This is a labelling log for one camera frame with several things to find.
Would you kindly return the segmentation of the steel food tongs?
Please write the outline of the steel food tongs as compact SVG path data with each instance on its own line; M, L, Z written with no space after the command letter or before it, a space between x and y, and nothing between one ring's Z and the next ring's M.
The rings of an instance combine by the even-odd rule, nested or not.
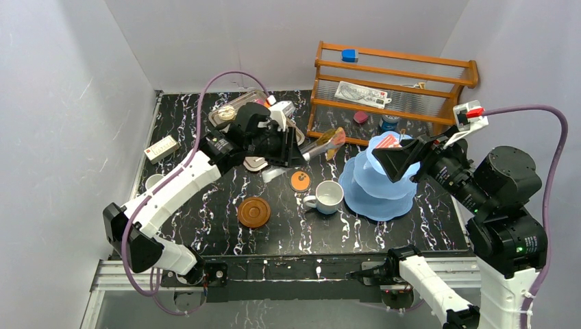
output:
M327 141L328 135L323 133L316 141L300 148L304 158L309 162L313 158L320 156L321 154L325 154L327 150ZM287 171L293 169L295 167L271 167L261 173L262 180L265 184L272 181L274 178L286 173Z

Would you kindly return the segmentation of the pink layered cake slice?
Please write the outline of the pink layered cake slice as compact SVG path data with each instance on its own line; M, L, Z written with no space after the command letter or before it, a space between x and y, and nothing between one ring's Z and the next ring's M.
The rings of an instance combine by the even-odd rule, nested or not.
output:
M376 146L376 149L388 149L388 148L399 148L401 147L399 139L394 135L385 136Z

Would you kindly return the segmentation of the brown chocolate chip cookie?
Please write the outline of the brown chocolate chip cookie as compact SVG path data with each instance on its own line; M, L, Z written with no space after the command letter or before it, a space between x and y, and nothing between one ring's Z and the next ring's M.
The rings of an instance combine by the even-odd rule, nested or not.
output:
M334 158L337 150L345 144L346 134L342 127L328 130L327 150L325 151L325 159L331 161Z

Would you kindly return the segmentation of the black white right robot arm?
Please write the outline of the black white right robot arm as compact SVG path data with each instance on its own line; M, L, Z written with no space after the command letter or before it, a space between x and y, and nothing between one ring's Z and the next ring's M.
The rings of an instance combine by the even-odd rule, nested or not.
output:
M466 229L481 276L480 304L460 297L414 245L390 249L383 264L347 278L409 284L444 328L525 328L526 299L549 249L543 226L526 210L541 179L533 159L515 147L492 149L478 166L466 152L466 140L445 133L379 146L372 154L393 182L419 164L416 179L432 178L471 212Z

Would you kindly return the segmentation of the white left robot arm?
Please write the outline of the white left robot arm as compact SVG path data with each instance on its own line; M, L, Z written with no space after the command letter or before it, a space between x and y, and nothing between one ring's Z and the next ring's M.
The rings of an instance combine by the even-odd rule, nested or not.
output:
M174 272L188 285L199 284L205 276L203 258L191 247L159 237L159 229L189 199L247 157L280 167L304 165L296 129L287 122L286 113L293 110L290 101L269 107L246 103L233 120L197 138L198 147L151 188L121 206L107 205L107 240L121 256L125 272L156 268Z

